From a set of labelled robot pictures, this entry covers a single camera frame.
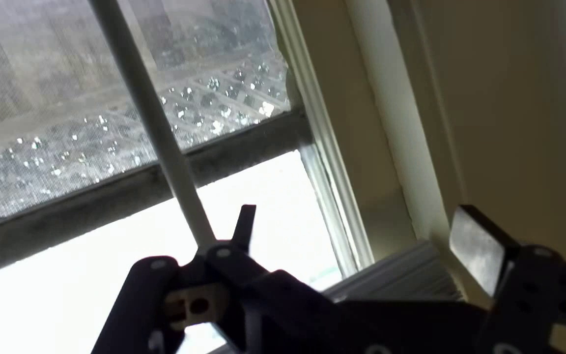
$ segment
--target metal rod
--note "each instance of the metal rod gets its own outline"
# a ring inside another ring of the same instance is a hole
[[[139,111],[143,126],[166,175],[171,193],[178,199],[198,248],[215,242],[211,224],[196,193],[185,157],[171,132],[128,23],[117,0],[88,0],[117,63],[128,92]]]

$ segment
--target white rod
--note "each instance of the white rod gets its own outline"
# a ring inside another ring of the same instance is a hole
[[[215,242],[213,229],[206,217],[202,202],[185,157],[180,152],[154,85],[150,80],[135,40],[130,33],[117,0],[89,0],[102,29],[108,47],[117,63],[128,92],[139,111],[143,127],[157,154],[172,194],[178,199],[180,209],[199,249]]]

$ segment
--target window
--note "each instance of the window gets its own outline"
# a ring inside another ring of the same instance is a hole
[[[256,201],[265,267],[357,271],[263,0],[119,5],[215,235]],[[176,206],[87,1],[0,0],[0,352],[87,352],[135,260],[193,256]]]

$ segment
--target window screen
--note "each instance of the window screen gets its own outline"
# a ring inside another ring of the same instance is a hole
[[[289,110],[263,0],[120,0],[189,149]],[[0,218],[155,161],[86,0],[0,0]]]

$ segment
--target window glass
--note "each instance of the window glass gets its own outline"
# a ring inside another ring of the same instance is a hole
[[[289,110],[263,0],[120,0],[181,148]],[[87,0],[0,0],[0,218],[155,161]]]
[[[242,204],[256,204],[251,256],[320,291],[342,276],[299,152],[198,189],[218,238],[230,238]],[[92,349],[130,266],[196,244],[175,200],[103,226],[0,269],[0,353],[79,354]],[[223,344],[210,325],[187,328],[180,353]]]

